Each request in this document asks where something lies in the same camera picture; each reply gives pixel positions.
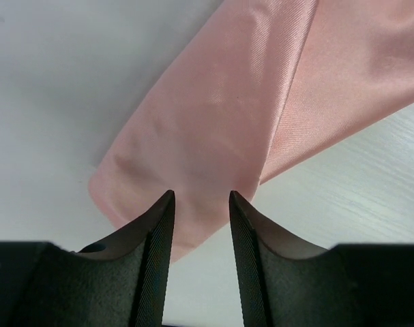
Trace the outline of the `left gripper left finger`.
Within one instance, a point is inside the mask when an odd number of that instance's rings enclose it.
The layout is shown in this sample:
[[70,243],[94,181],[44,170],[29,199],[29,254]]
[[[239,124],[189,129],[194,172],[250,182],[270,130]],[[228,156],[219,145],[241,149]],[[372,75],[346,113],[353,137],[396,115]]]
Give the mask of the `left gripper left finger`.
[[160,326],[175,194],[81,251],[0,241],[0,326]]

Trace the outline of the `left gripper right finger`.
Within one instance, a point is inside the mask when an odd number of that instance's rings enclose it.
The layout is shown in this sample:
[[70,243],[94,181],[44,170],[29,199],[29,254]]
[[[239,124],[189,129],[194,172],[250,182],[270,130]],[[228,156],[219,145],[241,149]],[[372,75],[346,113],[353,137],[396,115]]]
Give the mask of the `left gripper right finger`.
[[245,326],[414,326],[414,245],[314,245],[232,191]]

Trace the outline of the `pink cloth napkin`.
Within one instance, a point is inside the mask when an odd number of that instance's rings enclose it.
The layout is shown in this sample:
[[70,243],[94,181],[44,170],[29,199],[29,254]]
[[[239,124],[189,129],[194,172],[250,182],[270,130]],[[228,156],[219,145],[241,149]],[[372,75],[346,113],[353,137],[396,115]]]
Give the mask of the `pink cloth napkin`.
[[414,1],[224,1],[91,180],[120,228],[177,199],[171,259],[261,183],[414,102]]

